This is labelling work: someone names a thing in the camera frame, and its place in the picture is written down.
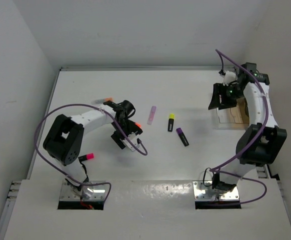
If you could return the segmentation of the pink translucent highlighter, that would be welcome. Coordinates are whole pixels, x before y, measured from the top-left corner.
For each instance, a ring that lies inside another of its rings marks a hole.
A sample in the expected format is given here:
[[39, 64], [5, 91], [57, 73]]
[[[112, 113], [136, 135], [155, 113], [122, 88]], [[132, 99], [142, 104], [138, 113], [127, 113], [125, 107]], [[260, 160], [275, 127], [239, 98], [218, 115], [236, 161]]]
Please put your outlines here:
[[155, 113], [156, 113], [156, 109], [157, 109], [156, 106], [152, 106], [151, 107], [151, 110], [150, 110], [150, 113], [149, 113], [149, 116], [148, 116], [148, 120], [147, 120], [147, 124], [148, 125], [152, 125], [153, 120], [154, 120], [154, 116], [155, 116]]

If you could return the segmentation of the orange clear highlighter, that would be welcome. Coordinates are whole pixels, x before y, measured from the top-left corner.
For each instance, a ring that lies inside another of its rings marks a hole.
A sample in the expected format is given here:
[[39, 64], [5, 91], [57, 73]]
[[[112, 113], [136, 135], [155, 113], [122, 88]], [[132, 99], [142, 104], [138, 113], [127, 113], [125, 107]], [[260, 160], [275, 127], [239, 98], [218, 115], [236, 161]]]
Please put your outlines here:
[[96, 100], [93, 100], [91, 103], [93, 105], [100, 105], [100, 104], [103, 104], [105, 102], [108, 102], [108, 101], [113, 101], [113, 98], [112, 97], [108, 97], [108, 98], [102, 98], [102, 99], [96, 99]]

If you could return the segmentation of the yellow black highlighter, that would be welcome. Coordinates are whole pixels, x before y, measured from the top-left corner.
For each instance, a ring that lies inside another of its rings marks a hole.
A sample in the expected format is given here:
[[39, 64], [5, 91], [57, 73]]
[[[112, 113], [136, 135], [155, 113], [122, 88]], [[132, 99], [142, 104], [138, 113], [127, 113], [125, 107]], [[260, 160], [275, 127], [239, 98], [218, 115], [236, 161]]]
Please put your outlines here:
[[168, 132], [172, 132], [173, 131], [174, 121], [175, 121], [175, 114], [174, 113], [170, 113], [169, 117], [168, 117], [168, 127], [167, 127], [167, 131]]

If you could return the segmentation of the pink black highlighter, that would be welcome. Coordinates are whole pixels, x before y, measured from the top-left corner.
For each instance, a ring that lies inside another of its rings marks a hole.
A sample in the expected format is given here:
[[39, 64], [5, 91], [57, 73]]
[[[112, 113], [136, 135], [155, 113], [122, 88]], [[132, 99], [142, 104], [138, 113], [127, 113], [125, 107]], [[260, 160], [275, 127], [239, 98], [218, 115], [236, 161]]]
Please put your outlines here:
[[84, 162], [84, 161], [87, 161], [87, 160], [91, 160], [94, 158], [94, 154], [93, 153], [89, 153], [89, 154], [86, 154], [86, 155], [82, 155], [78, 158], [78, 160], [80, 162]]

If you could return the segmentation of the purple black highlighter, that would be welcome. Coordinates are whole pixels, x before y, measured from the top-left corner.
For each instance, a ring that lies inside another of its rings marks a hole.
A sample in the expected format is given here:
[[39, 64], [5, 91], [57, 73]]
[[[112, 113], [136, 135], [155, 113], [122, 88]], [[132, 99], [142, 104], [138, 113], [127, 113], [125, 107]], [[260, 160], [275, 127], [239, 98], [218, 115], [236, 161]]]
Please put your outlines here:
[[188, 142], [188, 140], [187, 140], [187, 138], [186, 138], [186, 136], [185, 136], [183, 130], [179, 127], [179, 128], [176, 129], [176, 132], [177, 132], [177, 135], [179, 136], [179, 138], [180, 138], [182, 144], [183, 144], [185, 147], [189, 146], [189, 142]]

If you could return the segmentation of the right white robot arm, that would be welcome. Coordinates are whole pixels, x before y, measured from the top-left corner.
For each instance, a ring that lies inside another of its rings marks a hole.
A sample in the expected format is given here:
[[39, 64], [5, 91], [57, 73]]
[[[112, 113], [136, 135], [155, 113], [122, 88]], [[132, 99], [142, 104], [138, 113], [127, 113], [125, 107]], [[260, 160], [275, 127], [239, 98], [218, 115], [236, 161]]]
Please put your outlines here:
[[211, 170], [212, 189], [230, 192], [252, 169], [274, 162], [287, 131], [279, 127], [272, 113], [269, 76], [258, 72], [255, 63], [246, 62], [237, 72], [220, 73], [224, 79], [213, 85], [208, 109], [231, 109], [239, 100], [245, 100], [249, 118], [249, 125], [237, 142], [234, 158]]

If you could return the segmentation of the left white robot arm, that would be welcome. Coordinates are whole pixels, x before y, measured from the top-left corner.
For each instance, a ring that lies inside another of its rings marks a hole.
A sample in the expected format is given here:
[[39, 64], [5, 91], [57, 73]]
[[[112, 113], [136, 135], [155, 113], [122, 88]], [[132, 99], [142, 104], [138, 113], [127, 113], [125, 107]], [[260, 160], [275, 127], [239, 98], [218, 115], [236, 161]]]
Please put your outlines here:
[[141, 143], [137, 136], [143, 133], [141, 127], [130, 120], [136, 109], [128, 100], [120, 103], [108, 100], [91, 108], [79, 115], [58, 115], [43, 142], [43, 148], [62, 166], [66, 180], [78, 190], [89, 182], [87, 171], [79, 161], [84, 135], [111, 124], [114, 127], [111, 138], [119, 148], [137, 150]]

